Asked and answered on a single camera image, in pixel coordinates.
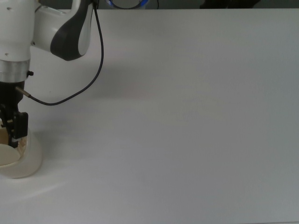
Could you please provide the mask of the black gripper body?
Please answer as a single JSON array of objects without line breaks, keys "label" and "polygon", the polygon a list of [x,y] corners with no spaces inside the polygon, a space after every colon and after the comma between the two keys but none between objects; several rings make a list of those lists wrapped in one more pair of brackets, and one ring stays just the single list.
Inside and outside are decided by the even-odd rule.
[{"label": "black gripper body", "polygon": [[23,99],[23,94],[16,90],[16,87],[24,89],[25,82],[0,83],[0,114],[13,115],[19,113],[18,104]]}]

